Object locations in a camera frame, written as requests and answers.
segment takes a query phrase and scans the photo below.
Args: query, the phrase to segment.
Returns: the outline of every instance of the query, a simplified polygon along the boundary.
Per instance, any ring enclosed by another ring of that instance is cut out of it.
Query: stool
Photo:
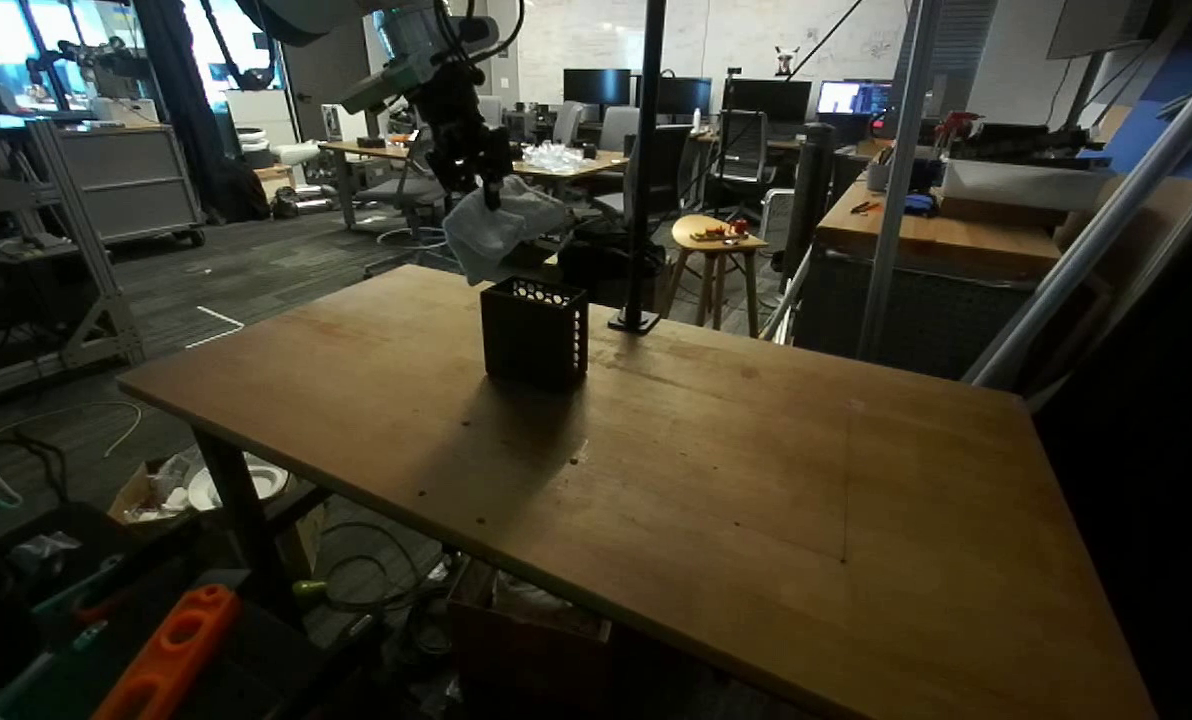
[[[733,225],[715,215],[678,215],[671,225],[671,245],[674,245],[674,274],[666,281],[660,317],[671,311],[678,278],[693,274],[705,281],[696,323],[712,320],[712,328],[719,328],[723,278],[741,270],[749,281],[749,333],[757,335],[757,253],[762,247],[762,242],[741,236]]]

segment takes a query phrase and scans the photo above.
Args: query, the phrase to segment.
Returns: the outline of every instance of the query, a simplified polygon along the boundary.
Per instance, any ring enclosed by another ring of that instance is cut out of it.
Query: floor
[[[374,215],[374,233],[394,225],[389,207],[374,207]],[[399,270],[403,262],[403,245],[344,233],[337,212],[202,230],[199,247],[112,247],[112,274],[147,355],[229,335],[240,323],[260,323],[283,309],[349,288],[362,281],[366,270]],[[779,278],[762,258],[761,317],[770,311],[774,294]],[[685,278],[671,320],[693,320],[696,298],[696,281]],[[729,303],[719,333],[749,333],[745,303]],[[50,475],[64,475],[66,500],[106,508],[138,465],[165,456],[196,465],[188,429],[174,418],[126,399],[112,386],[120,374],[125,364],[106,364],[47,389],[0,395],[0,475],[21,497],[21,508],[0,513],[0,538],[61,505],[47,483]],[[61,447],[64,473],[47,470],[22,436]],[[403,588],[445,588],[440,573],[455,573],[458,565],[464,556],[449,556],[440,543],[359,505],[326,500],[314,552],[326,605],[309,617],[309,633],[326,650],[351,635],[359,614],[389,626],[385,663],[362,685],[366,710],[380,710],[385,698],[394,716],[489,716],[458,698],[449,668],[449,635],[422,628],[440,608],[415,614],[413,605],[389,605],[389,597]],[[623,633],[621,650],[623,660],[613,677],[615,716],[807,716],[644,635]]]

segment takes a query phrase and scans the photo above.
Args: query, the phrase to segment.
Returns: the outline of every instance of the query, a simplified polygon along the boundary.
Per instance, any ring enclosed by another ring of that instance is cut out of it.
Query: orange tool
[[[229,585],[184,594],[138,657],[106,690],[94,720],[165,720],[178,710],[207,657],[240,617],[240,597]]]

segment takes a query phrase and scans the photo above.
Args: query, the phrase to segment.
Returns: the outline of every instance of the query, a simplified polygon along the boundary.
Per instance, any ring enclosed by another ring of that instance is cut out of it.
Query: black box
[[[501,281],[480,294],[484,374],[570,392],[587,376],[587,294]]]

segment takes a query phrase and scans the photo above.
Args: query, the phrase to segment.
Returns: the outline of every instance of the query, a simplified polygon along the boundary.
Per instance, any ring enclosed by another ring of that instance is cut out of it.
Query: computer monitor
[[[819,91],[819,115],[884,115],[889,101],[889,79],[829,79]]]
[[[712,120],[712,75],[660,75],[655,111],[671,125],[687,125],[693,111]]]
[[[630,103],[630,71],[627,69],[562,69],[569,103]]]
[[[723,91],[723,108],[761,108],[768,125],[807,120],[807,79],[729,79]]]

